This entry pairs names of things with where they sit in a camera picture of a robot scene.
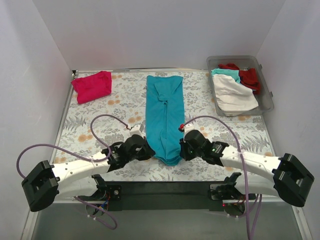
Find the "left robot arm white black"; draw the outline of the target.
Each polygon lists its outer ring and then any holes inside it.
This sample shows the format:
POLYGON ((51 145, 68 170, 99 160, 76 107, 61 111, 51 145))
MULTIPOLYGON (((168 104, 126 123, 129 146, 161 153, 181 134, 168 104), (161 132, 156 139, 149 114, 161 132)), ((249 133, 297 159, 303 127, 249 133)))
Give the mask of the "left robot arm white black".
POLYGON ((95 175, 123 168, 132 160, 148 160, 155 154, 146 137, 133 134, 125 142, 116 142, 89 157, 78 156, 72 162, 41 161, 21 185, 31 212, 44 210, 58 199, 87 196, 101 200, 107 191, 93 179, 95 175))

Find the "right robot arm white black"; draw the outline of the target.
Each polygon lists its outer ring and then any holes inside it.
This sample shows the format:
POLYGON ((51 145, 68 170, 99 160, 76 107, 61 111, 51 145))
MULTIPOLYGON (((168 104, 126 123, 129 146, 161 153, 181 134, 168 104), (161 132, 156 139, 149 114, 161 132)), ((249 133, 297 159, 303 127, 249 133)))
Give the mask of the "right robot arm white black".
POLYGON ((227 195, 237 199, 246 191, 280 197, 286 203, 303 207, 314 183, 314 176, 290 153, 282 157, 242 153, 225 142, 211 142, 198 130, 191 130, 179 141, 180 156, 186 161, 196 157, 208 164, 235 168, 251 173, 248 185, 233 181, 226 186, 227 195))

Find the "teal blue t shirt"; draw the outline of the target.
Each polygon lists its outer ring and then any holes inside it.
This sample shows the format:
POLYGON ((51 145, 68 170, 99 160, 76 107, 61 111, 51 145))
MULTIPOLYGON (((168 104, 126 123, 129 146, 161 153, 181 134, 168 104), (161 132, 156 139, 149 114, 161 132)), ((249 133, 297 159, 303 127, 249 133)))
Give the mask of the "teal blue t shirt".
POLYGON ((168 166, 176 166, 180 157, 179 131, 185 122, 182 76, 147 76, 146 139, 155 151, 155 158, 168 166))

